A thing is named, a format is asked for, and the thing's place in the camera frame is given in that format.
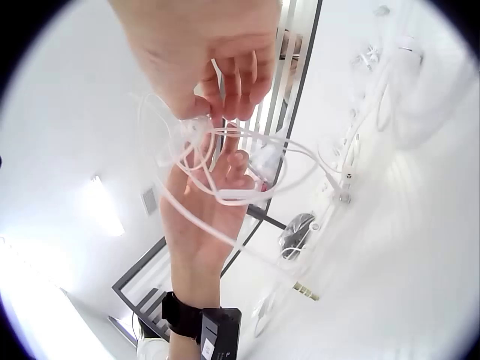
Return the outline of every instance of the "finger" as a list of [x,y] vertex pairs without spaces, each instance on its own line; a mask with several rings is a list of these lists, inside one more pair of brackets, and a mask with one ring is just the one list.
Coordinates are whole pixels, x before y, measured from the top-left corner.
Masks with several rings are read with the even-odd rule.
[[177,119],[193,119],[210,114],[210,103],[203,97],[191,93],[163,96],[158,94]]
[[220,152],[220,156],[218,157],[212,171],[212,176],[214,176],[216,180],[223,180],[227,176],[228,169],[230,168],[228,156],[237,150],[239,141],[240,138],[237,136],[226,136],[222,151]]
[[210,116],[212,117],[213,125],[220,127],[222,125],[223,101],[220,95],[220,88],[218,87],[218,77],[211,60],[205,66],[200,86],[202,87],[204,98],[210,103]]
[[248,153],[243,150],[237,150],[228,156],[230,170],[227,174],[227,183],[233,183],[245,175],[248,167]]
[[245,55],[236,57],[235,63],[239,69],[241,82],[241,97],[237,109],[237,117],[240,120],[248,120],[252,116],[255,107],[255,104],[250,100],[250,93],[257,75],[255,52],[250,51]]
[[255,188],[255,180],[253,180],[251,176],[243,174],[240,178],[235,179],[233,182],[227,182],[224,188],[251,190]]
[[270,90],[275,66],[275,39],[264,48],[255,51],[257,57],[257,79],[252,86],[250,101],[259,104]]
[[215,62],[223,74],[225,88],[223,115],[227,120],[233,120],[237,117],[240,100],[240,74],[233,58],[215,59]]

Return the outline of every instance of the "wrist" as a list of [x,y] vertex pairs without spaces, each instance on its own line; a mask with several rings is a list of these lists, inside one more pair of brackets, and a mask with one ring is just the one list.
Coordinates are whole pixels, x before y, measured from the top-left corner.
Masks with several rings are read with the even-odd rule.
[[185,305],[198,309],[220,307],[220,272],[171,263],[173,292]]

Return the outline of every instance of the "black frame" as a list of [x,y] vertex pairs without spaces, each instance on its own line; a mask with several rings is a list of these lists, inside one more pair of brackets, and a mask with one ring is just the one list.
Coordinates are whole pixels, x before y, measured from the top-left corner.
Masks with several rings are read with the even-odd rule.
[[[315,35],[316,35],[316,30],[317,30],[317,26],[318,26],[318,20],[319,20],[319,17],[320,17],[320,10],[321,10],[321,7],[322,7],[322,0],[319,0],[318,3],[317,3],[317,8],[316,8],[316,11],[315,11],[315,16],[314,16],[314,19],[313,19],[313,24],[312,24],[312,34],[310,36],[310,41],[309,41],[309,44],[308,44],[308,48],[307,48],[307,53],[306,53],[306,58],[305,58],[305,64],[303,66],[303,70],[302,70],[302,75],[301,75],[301,78],[300,78],[300,83],[299,83],[299,89],[298,89],[298,93],[297,93],[297,97],[295,99],[295,103],[293,105],[293,111],[292,111],[292,116],[291,116],[291,120],[290,120],[290,124],[289,124],[289,127],[288,127],[288,131],[287,131],[287,138],[290,138],[290,135],[291,135],[291,132],[292,132],[292,128],[293,128],[293,124],[295,122],[295,116],[297,114],[297,109],[298,109],[298,106],[299,106],[299,103],[300,103],[300,97],[301,97],[301,93],[302,93],[302,90],[303,90],[303,84],[305,83],[305,79],[306,79],[306,75],[307,75],[307,69],[308,69],[308,66],[309,66],[309,63],[310,63],[310,57],[312,55],[312,49],[313,49],[313,43],[314,43],[314,40],[315,40]],[[220,137],[220,147],[223,145],[223,141],[222,141],[223,137]],[[274,180],[274,184],[276,184],[277,180],[278,180],[278,176],[280,174],[280,170],[282,168],[282,160],[280,160],[279,164],[278,164],[278,169],[276,171],[276,175],[275,175],[275,180]],[[246,246],[248,244],[248,242],[250,241],[250,239],[253,237],[253,235],[255,234],[255,232],[257,231],[257,229],[260,227],[260,225],[262,224],[263,221],[266,221],[280,229],[285,229],[286,228],[286,225],[282,224],[281,222],[269,217],[267,215],[267,212],[268,212],[268,208],[270,207],[270,203],[271,203],[271,199],[269,199],[267,201],[267,205],[265,207],[265,210],[264,209],[261,209],[255,205],[249,205],[248,206],[248,209],[247,209],[247,214],[252,216],[253,218],[259,220],[259,222],[255,225],[255,227],[253,228],[253,230],[251,231],[251,233],[248,235],[247,239],[245,239],[245,241],[243,242],[243,246]],[[148,327],[150,327],[150,329],[152,329],[152,331],[154,331],[155,333],[157,333],[159,336],[161,336],[162,338],[164,338],[166,341],[169,341],[169,336],[166,334],[166,330],[167,328],[164,326],[162,327],[160,330],[158,330],[158,327],[154,324],[154,322],[150,321],[148,319],[148,316],[151,314],[151,312],[157,308],[157,306],[160,304],[161,300],[163,299],[163,297],[166,295],[166,293],[164,292],[156,301],[155,303],[145,312],[141,312],[140,309],[147,303],[147,301],[149,301],[151,299],[151,297],[156,294],[156,292],[158,290],[156,289],[152,289],[151,291],[148,292],[148,294],[138,303],[138,305],[134,305],[132,304],[132,302],[130,300],[127,299],[127,297],[122,293],[122,289],[123,287],[141,270],[143,269],[144,266],[146,266],[146,264],[160,251],[162,250],[165,246],[167,245],[166,241],[165,241],[165,237],[161,238],[149,251],[147,251],[113,286],[112,286],[112,289],[113,291],[115,291],[115,293],[122,299],[123,302],[125,302],[125,304],[127,304],[127,306],[145,323],[148,325]],[[238,256],[240,255],[240,251],[237,251],[233,257],[230,259],[230,261],[227,263],[227,265],[225,265],[225,267],[223,268],[222,272],[221,272],[221,277],[228,271],[228,269],[232,266],[232,264],[234,263],[234,261],[238,258]]]

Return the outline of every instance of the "black device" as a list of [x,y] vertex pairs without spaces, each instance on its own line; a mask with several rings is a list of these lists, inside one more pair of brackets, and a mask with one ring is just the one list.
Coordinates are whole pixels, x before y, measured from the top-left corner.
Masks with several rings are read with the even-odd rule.
[[178,335],[195,339],[202,360],[235,360],[240,337],[239,309],[197,309],[170,291],[162,300],[162,319]]
[[241,311],[202,309],[202,360],[235,360],[239,347]]

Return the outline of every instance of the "air vent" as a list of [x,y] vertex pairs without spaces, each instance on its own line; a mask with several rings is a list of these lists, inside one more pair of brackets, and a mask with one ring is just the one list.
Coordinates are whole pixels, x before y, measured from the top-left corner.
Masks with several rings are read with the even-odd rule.
[[142,194],[142,200],[144,202],[145,210],[150,216],[158,209],[158,204],[156,202],[156,196],[153,188],[148,189]]

